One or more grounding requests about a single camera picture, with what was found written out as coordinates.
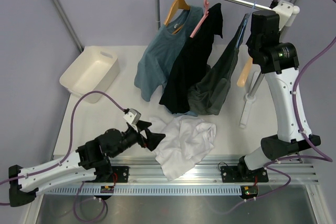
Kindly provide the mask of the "white t shirt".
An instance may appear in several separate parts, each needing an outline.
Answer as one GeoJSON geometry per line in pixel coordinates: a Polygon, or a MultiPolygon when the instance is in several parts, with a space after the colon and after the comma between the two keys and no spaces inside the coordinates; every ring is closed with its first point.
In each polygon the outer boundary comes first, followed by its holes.
{"type": "Polygon", "coordinates": [[[187,115],[176,117],[168,124],[159,118],[150,118],[150,122],[150,131],[166,135],[152,152],[164,161],[178,157],[200,161],[214,148],[214,123],[187,115]]]}

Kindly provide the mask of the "beige plastic hanger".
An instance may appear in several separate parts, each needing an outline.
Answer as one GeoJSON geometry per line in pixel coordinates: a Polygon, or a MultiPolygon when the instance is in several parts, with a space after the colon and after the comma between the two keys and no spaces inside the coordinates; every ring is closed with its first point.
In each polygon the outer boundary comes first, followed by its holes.
{"type": "Polygon", "coordinates": [[[240,73],[240,76],[239,76],[238,80],[237,80],[236,84],[237,84],[238,87],[244,87],[245,86],[252,65],[253,65],[253,59],[252,59],[252,57],[249,57],[248,60],[246,61],[245,65],[244,65],[241,73],[240,73]]]}

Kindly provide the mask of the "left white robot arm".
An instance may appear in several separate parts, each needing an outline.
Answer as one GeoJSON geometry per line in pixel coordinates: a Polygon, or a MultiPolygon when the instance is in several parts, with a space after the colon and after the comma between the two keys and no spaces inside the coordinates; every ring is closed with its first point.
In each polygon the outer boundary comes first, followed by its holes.
{"type": "Polygon", "coordinates": [[[110,160],[134,144],[153,151],[165,134],[152,133],[150,122],[128,125],[126,131],[108,129],[61,158],[35,167],[18,165],[8,169],[9,205],[19,207],[54,188],[77,182],[103,183],[112,178],[110,160]]]}

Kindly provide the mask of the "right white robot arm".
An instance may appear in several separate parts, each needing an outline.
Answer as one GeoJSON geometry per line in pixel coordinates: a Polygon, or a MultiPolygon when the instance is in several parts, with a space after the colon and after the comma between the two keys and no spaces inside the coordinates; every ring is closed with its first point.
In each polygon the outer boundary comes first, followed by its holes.
{"type": "Polygon", "coordinates": [[[235,166],[220,167],[224,183],[268,182],[266,166],[291,154],[319,146],[321,138],[312,134],[295,81],[299,75],[296,48],[280,42],[280,16],[273,10],[252,14],[247,40],[253,63],[261,68],[268,83],[277,117],[277,134],[261,139],[260,147],[242,156],[235,166]]]}

